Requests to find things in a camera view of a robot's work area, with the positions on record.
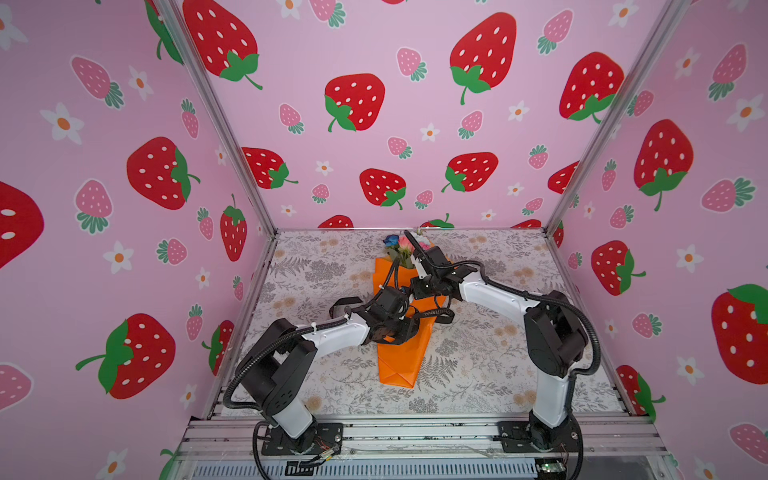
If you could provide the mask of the orange wrapping paper sheet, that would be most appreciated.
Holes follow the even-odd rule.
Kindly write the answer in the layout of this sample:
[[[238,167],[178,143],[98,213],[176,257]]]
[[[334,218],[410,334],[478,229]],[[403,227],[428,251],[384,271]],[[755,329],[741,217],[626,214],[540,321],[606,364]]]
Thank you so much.
[[[375,260],[373,274],[373,290],[378,293],[384,285],[384,280],[389,273],[392,261],[378,258]],[[397,272],[399,285],[410,286],[411,280],[418,278],[416,269],[400,267]],[[414,300],[407,312],[410,318],[415,312],[414,306],[419,312],[432,310],[447,305],[447,297],[438,296]],[[379,379],[384,385],[412,389],[417,381],[422,362],[432,335],[435,317],[427,317],[420,320],[418,333],[402,345],[378,345]]]

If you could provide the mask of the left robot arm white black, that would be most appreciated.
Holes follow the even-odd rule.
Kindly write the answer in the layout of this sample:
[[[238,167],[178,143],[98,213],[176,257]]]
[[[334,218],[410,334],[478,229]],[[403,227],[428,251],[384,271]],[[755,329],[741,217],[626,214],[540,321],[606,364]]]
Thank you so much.
[[[314,435],[316,419],[298,398],[314,361],[369,343],[400,345],[419,331],[408,313],[412,292],[385,286],[364,301],[342,297],[332,318],[298,326],[285,318],[272,322],[237,365],[222,403],[231,410],[255,410],[293,441]]]

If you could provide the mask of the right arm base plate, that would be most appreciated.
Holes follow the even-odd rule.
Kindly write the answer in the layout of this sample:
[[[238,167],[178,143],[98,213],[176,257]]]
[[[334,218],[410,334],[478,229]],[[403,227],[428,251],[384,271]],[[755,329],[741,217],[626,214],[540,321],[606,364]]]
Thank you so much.
[[[545,424],[528,421],[501,421],[493,440],[505,453],[574,453],[582,444],[570,421],[554,429]]]

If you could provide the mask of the blue fake rose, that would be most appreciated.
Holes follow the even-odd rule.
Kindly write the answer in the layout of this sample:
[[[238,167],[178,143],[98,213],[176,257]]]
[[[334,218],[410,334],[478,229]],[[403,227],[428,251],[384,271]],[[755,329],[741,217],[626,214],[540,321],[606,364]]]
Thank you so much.
[[[398,235],[389,235],[384,239],[384,245],[386,248],[394,248],[399,245]]]

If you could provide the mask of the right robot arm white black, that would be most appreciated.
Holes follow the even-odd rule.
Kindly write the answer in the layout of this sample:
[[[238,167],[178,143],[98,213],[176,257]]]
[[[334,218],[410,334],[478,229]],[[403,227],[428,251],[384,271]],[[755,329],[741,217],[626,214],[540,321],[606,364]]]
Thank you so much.
[[[599,339],[587,316],[560,291],[513,288],[492,279],[480,261],[452,262],[436,246],[423,248],[412,232],[404,235],[418,271],[416,295],[447,296],[521,322],[528,357],[538,370],[528,438],[541,452],[562,444],[578,426],[572,405],[576,380],[594,375],[601,364]]]

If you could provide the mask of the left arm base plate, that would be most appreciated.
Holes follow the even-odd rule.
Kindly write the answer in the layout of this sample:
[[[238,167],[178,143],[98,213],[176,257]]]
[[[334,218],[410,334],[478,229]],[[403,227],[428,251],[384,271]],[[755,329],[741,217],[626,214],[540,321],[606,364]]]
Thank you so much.
[[[343,442],[343,423],[314,422],[297,439],[290,437],[283,428],[269,430],[260,447],[266,456],[320,455],[327,450],[338,452]]]

